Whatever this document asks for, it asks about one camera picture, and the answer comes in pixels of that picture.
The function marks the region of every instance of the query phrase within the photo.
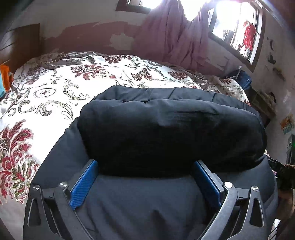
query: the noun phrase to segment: bed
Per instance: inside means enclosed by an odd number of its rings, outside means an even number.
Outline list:
[[[90,51],[32,58],[17,69],[0,102],[0,217],[15,240],[22,239],[27,194],[39,166],[81,108],[113,85],[198,88],[249,104],[233,79],[136,56]]]

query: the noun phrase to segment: orange object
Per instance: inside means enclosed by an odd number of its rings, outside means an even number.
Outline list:
[[[5,91],[7,92],[10,88],[9,67],[4,64],[1,64],[0,71],[2,75],[3,87],[5,88]]]

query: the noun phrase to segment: black fabric cover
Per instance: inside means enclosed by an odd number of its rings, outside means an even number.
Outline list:
[[[93,158],[102,174],[76,212],[95,240],[197,239],[211,216],[189,176],[201,159],[222,181],[257,185],[271,227],[278,197],[265,146],[259,114],[232,97],[114,86],[82,108],[31,186],[56,187]]]
[[[254,109],[189,88],[113,86],[82,108],[78,128],[89,157],[116,176],[188,174],[198,159],[212,169],[245,170],[266,148]]]

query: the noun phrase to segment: dark blue object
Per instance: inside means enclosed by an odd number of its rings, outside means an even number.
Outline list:
[[[239,69],[232,71],[228,76],[236,76],[239,73]],[[243,70],[240,71],[236,82],[242,87],[244,90],[248,90],[252,83],[252,78]]]
[[[97,175],[98,162],[93,161],[72,190],[70,206],[73,210],[82,205]]]
[[[192,176],[210,206],[216,210],[220,209],[224,189],[202,161],[194,162]]]

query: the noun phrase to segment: metal frame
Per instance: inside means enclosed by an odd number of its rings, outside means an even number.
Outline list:
[[[23,240],[93,240],[70,202],[77,197],[76,194],[83,199],[86,197],[94,181],[92,177],[90,180],[87,178],[89,168],[96,166],[94,162],[96,161],[90,160],[72,179],[60,183],[56,188],[42,189],[39,185],[30,186],[25,210]],[[196,161],[193,164],[192,176],[205,199],[217,211],[198,240],[267,238],[265,211],[258,187],[252,186],[249,190],[236,189],[230,182],[221,185],[221,180],[217,175],[213,175],[202,161]],[[88,179],[86,181],[88,190],[85,191],[86,194],[82,192],[81,197],[81,193],[75,193],[74,189],[81,182],[85,183],[85,179]],[[233,209],[238,205],[241,206],[241,213],[231,234],[224,236],[224,229],[227,227]],[[254,216],[258,219],[256,221],[258,225],[251,223]]]

